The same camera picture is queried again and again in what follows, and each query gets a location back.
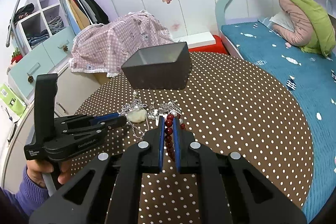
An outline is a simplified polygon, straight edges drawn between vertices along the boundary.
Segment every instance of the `screw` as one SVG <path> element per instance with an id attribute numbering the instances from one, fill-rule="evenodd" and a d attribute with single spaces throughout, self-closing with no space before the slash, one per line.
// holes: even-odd
<path id="1" fill-rule="evenodd" d="M 194 149 L 199 149 L 201 147 L 201 144 L 199 142 L 192 142 L 190 144 L 190 147 Z"/>
<path id="2" fill-rule="evenodd" d="M 140 148 L 147 148 L 149 146 L 149 143 L 147 143 L 146 141 L 142 141 L 138 143 L 138 146 Z"/>
<path id="3" fill-rule="evenodd" d="M 241 155 L 238 152 L 231 152 L 230 157 L 234 160 L 239 160 Z"/>
<path id="4" fill-rule="evenodd" d="M 100 153 L 99 155 L 98 155 L 98 159 L 99 160 L 107 160 L 109 158 L 109 154 L 107 154 L 107 153 Z"/>

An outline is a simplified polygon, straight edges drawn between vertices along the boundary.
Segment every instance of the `drawer handle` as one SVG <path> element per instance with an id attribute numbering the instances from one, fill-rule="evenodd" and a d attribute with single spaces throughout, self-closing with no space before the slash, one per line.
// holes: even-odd
<path id="1" fill-rule="evenodd" d="M 32 84 L 34 82 L 34 77 L 33 77 L 33 73 L 35 71 L 37 71 L 39 68 L 41 67 L 40 63 L 37 62 L 28 72 L 27 72 L 27 75 L 28 75 L 28 83 L 29 84 Z"/>
<path id="2" fill-rule="evenodd" d="M 67 52 L 69 50 L 68 44 L 69 44 L 69 40 L 67 40 L 65 43 L 59 44 L 58 48 L 63 50 L 64 52 Z"/>
<path id="3" fill-rule="evenodd" d="M 63 109 L 65 114 L 69 114 L 59 102 L 56 102 L 56 105 L 59 105 L 61 107 L 61 109 Z"/>

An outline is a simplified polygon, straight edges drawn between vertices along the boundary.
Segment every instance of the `light blue drawer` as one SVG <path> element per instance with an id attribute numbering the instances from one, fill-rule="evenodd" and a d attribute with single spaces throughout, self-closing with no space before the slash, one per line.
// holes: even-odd
<path id="1" fill-rule="evenodd" d="M 75 34 L 72 28 L 67 27 L 57 34 L 52 35 L 50 38 L 42 43 L 54 65 L 60 63 L 60 61 L 62 61 L 66 56 L 71 55 L 74 38 Z M 68 47 L 67 52 L 63 50 L 63 46 Z"/>
<path id="2" fill-rule="evenodd" d="M 9 72 L 22 94 L 27 97 L 35 88 L 36 77 L 48 73 L 54 67 L 47 51 L 39 44 Z M 33 83 L 28 82 L 28 76 L 34 78 Z"/>

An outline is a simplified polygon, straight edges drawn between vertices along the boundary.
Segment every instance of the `gray box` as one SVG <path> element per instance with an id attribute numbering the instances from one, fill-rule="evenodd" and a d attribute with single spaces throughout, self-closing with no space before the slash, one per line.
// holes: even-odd
<path id="1" fill-rule="evenodd" d="M 192 68 L 186 42 L 137 50 L 122 66 L 133 89 L 182 90 Z"/>

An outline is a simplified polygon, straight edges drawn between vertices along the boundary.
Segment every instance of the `polka dot tablecloth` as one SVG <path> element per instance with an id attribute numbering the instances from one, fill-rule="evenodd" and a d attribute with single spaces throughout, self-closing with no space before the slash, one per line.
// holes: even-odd
<path id="1" fill-rule="evenodd" d="M 311 134 L 291 93 L 259 67 L 228 55 L 190 53 L 193 69 L 184 90 L 139 90 L 143 102 L 177 100 L 186 129 L 214 152 L 238 151 L 301 208 L 313 173 Z M 118 75 L 99 88 L 77 113 L 119 112 L 132 101 Z M 139 124 L 147 130 L 145 123 Z M 155 121 L 149 120 L 155 128 Z M 109 131 L 104 145 L 73 160 L 75 174 L 98 153 L 122 153 L 139 141 L 127 127 Z M 200 223 L 195 175 L 179 175 L 166 155 L 160 174 L 144 174 L 139 223 Z"/>

